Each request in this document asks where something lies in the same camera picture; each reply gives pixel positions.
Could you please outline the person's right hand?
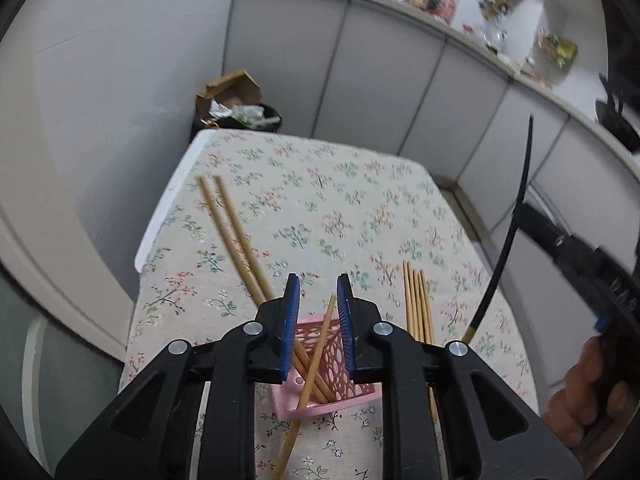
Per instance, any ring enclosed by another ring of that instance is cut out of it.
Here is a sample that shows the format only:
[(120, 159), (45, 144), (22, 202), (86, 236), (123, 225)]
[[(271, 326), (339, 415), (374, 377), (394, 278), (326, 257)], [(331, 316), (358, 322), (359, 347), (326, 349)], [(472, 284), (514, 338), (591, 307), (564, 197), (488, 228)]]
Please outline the person's right hand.
[[(586, 429), (599, 415), (594, 385), (603, 375), (604, 363), (600, 340), (590, 338), (582, 348), (578, 362), (567, 372), (564, 386), (549, 401), (541, 416), (550, 430), (567, 446), (578, 445)], [(638, 410), (639, 401), (624, 382), (615, 385), (608, 397), (606, 414), (612, 419), (600, 437), (588, 448), (603, 453), (612, 448)]]

